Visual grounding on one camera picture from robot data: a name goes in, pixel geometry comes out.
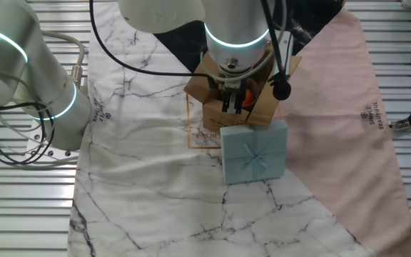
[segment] white marble cloth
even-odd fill
[[[119,59],[187,72],[155,36],[132,29],[117,3],[95,9],[100,35]],[[95,110],[76,174],[69,256],[375,255],[290,171],[225,186],[220,150],[188,148],[187,106],[190,116],[201,116],[198,102],[190,97],[187,104],[188,78],[123,69],[94,37],[89,58]]]

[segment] metal slotted table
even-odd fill
[[[91,25],[87,0],[36,0],[41,27],[73,36],[88,46]],[[411,113],[411,10],[398,2],[356,2],[345,5],[362,22],[389,120]],[[47,44],[67,71],[78,49],[47,38]],[[86,83],[88,61],[84,61]],[[1,112],[12,126],[31,127],[22,111]],[[0,124],[4,143],[25,149],[27,140]],[[411,136],[394,140],[411,210]],[[76,165],[54,169],[20,169],[0,163],[0,257],[67,256],[69,215]]]

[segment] cardboard box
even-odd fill
[[[291,58],[290,75],[293,74],[300,60],[301,57],[299,56],[293,56]],[[209,54],[204,56],[204,62],[210,69],[210,72],[216,76],[220,76],[218,65],[212,60]],[[204,128],[219,134],[220,128],[227,126],[243,124],[269,126],[278,105],[278,100],[275,99],[272,94],[273,88],[270,83],[267,82],[268,78],[273,74],[273,63],[273,60],[269,61],[261,70],[251,76],[260,89],[260,95],[253,109],[251,111],[243,109],[241,114],[222,112],[223,102],[219,100],[220,91],[210,89],[207,78],[197,76],[191,78],[184,88],[184,91],[203,104]],[[205,73],[202,65],[198,66],[195,73]]]

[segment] black cloth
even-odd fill
[[[342,5],[334,0],[287,0],[287,5],[286,30],[293,34],[293,55],[302,50],[342,9]],[[281,18],[281,6],[276,6],[274,22],[280,24]],[[193,21],[155,36],[190,72],[196,70],[201,48],[206,45],[203,22]]]

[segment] pink cloth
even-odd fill
[[[298,55],[281,103],[287,167],[377,256],[411,257],[410,210],[359,20],[343,9]]]

